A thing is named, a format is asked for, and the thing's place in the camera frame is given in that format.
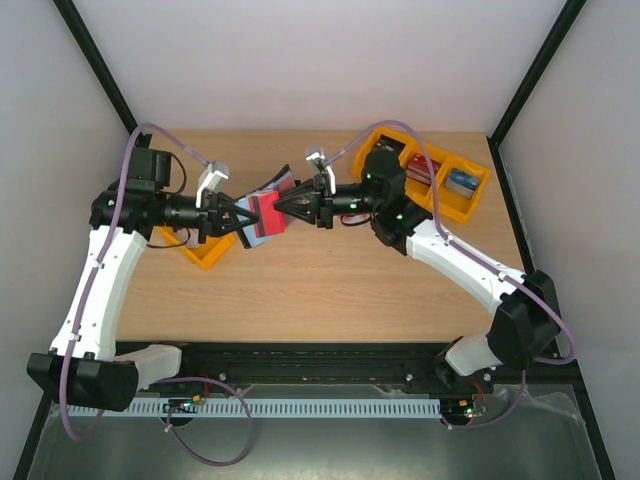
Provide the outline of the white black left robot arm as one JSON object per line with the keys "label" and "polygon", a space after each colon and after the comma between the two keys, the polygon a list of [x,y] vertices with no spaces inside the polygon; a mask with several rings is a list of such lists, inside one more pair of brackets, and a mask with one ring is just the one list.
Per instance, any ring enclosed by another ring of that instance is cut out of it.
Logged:
{"label": "white black left robot arm", "polygon": [[155,228],[184,229],[204,243],[258,220],[221,192],[229,177],[222,162],[205,167],[195,195],[169,192],[174,158],[134,148],[125,178],[92,203],[87,258],[70,310],[48,352],[27,363],[29,377],[56,402],[122,412],[139,390],[178,373],[181,351],[174,346],[116,353],[129,282]]}

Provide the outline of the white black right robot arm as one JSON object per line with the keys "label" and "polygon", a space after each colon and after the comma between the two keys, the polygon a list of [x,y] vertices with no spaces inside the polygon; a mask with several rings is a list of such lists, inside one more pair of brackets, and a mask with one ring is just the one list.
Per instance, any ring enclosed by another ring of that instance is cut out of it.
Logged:
{"label": "white black right robot arm", "polygon": [[324,167],[274,207],[326,229],[336,217],[368,214],[385,246],[439,271],[486,308],[493,317],[489,331],[455,341],[436,367],[443,389],[460,390],[478,370],[504,365],[522,371],[540,360],[560,331],[551,277],[509,268],[461,241],[406,195],[405,182],[398,157],[375,149],[366,156],[360,182],[338,184],[331,168]]}

